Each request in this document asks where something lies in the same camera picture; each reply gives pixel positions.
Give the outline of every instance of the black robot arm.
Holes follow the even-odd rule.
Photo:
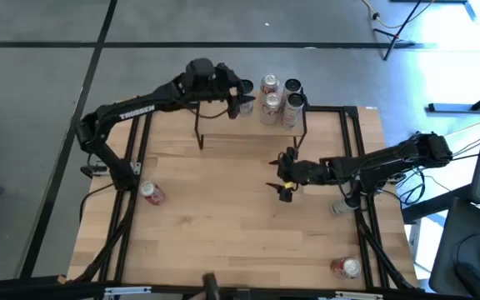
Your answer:
[[[186,72],[154,92],[102,105],[86,115],[75,126],[77,140],[84,152],[96,155],[107,165],[117,190],[129,190],[138,184],[129,161],[120,159],[105,143],[116,123],[156,111],[193,108],[201,101],[226,101],[227,114],[234,119],[240,112],[240,104],[255,99],[248,96],[251,91],[244,88],[244,85],[252,87],[253,84],[245,82],[224,63],[214,67],[206,58],[193,60],[187,65]]]
[[[292,201],[292,192],[298,184],[335,185],[356,180],[362,193],[372,193],[394,174],[417,167],[444,167],[453,159],[453,154],[444,137],[418,133],[397,146],[361,157],[323,157],[319,162],[296,162],[297,159],[298,151],[289,147],[270,162],[277,165],[277,176],[285,184],[269,185],[280,187],[280,198],[285,202]]]
[[[351,191],[345,193],[342,190],[344,199],[332,206],[332,212],[338,214],[361,209],[362,195],[374,193],[382,188],[391,176],[417,167],[444,167],[453,160],[453,154],[444,137],[439,137],[435,133],[418,133],[397,146],[361,157],[325,157],[320,158],[319,162],[295,162],[296,159],[298,151],[289,147],[286,152],[279,154],[276,161],[270,162],[278,165],[277,176],[285,183],[267,185],[277,189],[279,200],[291,202],[292,193],[298,189],[298,184],[342,185],[350,182]],[[396,286],[401,289],[414,289],[394,267],[374,238],[364,216],[358,213],[356,218],[358,230],[366,238]]]

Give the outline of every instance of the fallen can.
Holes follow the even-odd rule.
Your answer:
[[[261,99],[260,122],[266,125],[272,125],[277,121],[281,98],[275,93],[269,93]]]
[[[282,127],[291,129],[296,126],[301,111],[305,106],[305,99],[302,95],[293,92],[287,97],[287,101],[284,103],[284,109],[282,110]]]
[[[140,185],[140,194],[152,205],[160,205],[166,201],[164,192],[155,182],[146,181]]]
[[[331,263],[331,271],[338,278],[357,278],[362,271],[360,262],[353,257],[342,257]]]
[[[279,88],[279,79],[273,74],[267,74],[262,77],[260,84],[260,92],[268,95],[269,93],[276,93]]]

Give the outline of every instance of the concrete floor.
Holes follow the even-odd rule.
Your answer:
[[[413,7],[388,0],[371,3],[387,23],[400,23]],[[108,0],[0,0],[0,41],[93,42],[107,7]],[[107,40],[386,42],[372,34],[376,26],[359,0],[127,0],[117,5]],[[381,59],[383,51],[364,49],[105,49],[85,113],[149,93],[191,59],[206,57],[254,82],[266,72],[299,78],[312,104],[378,107],[389,145],[415,131],[446,134],[479,122],[480,116],[425,110],[430,102],[480,99],[480,28],[464,6],[434,4],[403,36],[438,48],[396,50],[387,62]],[[15,272],[92,51],[0,49],[0,185],[6,188],[0,196],[0,279]],[[89,185],[78,170],[84,163],[74,144],[36,275],[67,271],[78,204]]]

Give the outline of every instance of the wooden table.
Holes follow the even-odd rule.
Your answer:
[[[360,107],[358,111],[366,152],[384,148],[377,110]],[[338,279],[330,270],[334,258],[360,258],[353,215],[335,217],[329,212],[332,202],[342,198],[338,188],[300,187],[293,202],[285,203],[264,184],[280,182],[277,168],[268,162],[291,146],[290,138],[209,136],[200,151],[193,118],[187,111],[153,115],[142,180],[158,183],[167,201],[153,206],[138,197],[123,282],[201,286],[202,274],[214,271],[224,287],[363,290],[362,276]],[[236,122],[226,117],[213,121],[218,127]],[[337,113],[307,112],[307,125],[300,159],[343,155]],[[351,120],[348,126],[353,128]],[[130,122],[119,123],[108,139],[120,157],[129,128]],[[95,178],[91,190],[108,183],[109,177]],[[68,278],[79,275],[103,245],[114,195],[108,189],[88,199]],[[417,285],[398,201],[380,195],[376,206],[385,251],[403,276]],[[378,285],[376,260],[371,249],[370,253]]]

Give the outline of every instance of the aluminum can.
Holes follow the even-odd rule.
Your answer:
[[[242,80],[244,93],[250,93],[253,90],[253,82],[243,79]],[[253,111],[253,101],[240,104],[240,115],[249,115]]]
[[[301,111],[305,106],[305,99],[302,95],[293,92],[287,97],[287,101],[284,104],[284,109],[282,110],[282,127],[286,129],[291,129],[296,126],[299,116],[301,116]]]
[[[331,271],[338,278],[357,278],[362,269],[360,262],[353,257],[342,257],[335,259],[331,263]]]
[[[163,190],[155,182],[146,181],[140,185],[140,194],[152,205],[160,205],[166,201]]]
[[[262,77],[260,84],[260,92],[268,95],[269,93],[276,93],[279,88],[279,79],[273,74],[267,74]]]
[[[291,93],[299,93],[301,89],[301,83],[297,79],[288,79],[284,83],[284,87],[282,88],[282,95],[281,95],[281,107],[284,108],[285,103],[288,100],[288,96]]]
[[[260,122],[266,125],[274,124],[279,115],[281,98],[275,93],[269,93],[261,99]]]

